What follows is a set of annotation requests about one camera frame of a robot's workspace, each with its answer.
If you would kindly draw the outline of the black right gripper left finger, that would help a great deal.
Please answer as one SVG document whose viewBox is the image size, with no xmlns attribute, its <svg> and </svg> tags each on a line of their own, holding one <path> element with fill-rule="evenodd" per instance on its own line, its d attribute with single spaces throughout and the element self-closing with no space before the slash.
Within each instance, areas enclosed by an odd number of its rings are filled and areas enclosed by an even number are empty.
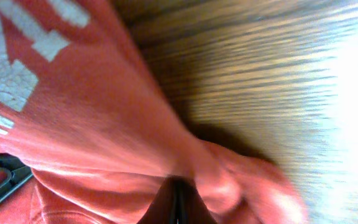
<svg viewBox="0 0 358 224">
<path fill-rule="evenodd" d="M 174 224 L 177 188 L 174 178 L 165 179 L 156 197 L 138 224 Z"/>
</svg>

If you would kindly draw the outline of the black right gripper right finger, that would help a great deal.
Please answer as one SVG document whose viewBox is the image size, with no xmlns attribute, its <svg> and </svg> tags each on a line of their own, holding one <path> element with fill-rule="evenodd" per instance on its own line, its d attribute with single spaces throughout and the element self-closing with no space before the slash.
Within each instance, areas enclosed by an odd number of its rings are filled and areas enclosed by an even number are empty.
<svg viewBox="0 0 358 224">
<path fill-rule="evenodd" d="M 178 181 L 178 222 L 185 224 L 216 224 L 194 186 Z"/>
</svg>

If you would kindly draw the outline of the red orange printed t-shirt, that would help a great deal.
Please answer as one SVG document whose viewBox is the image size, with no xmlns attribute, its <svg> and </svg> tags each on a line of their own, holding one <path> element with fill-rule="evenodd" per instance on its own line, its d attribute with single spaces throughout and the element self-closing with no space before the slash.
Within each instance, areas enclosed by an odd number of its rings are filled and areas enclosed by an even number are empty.
<svg viewBox="0 0 358 224">
<path fill-rule="evenodd" d="M 0 223 L 138 223 L 163 181 L 216 223 L 306 223 L 281 170 L 183 125 L 107 1 L 0 1 L 0 153 L 34 177 Z"/>
</svg>

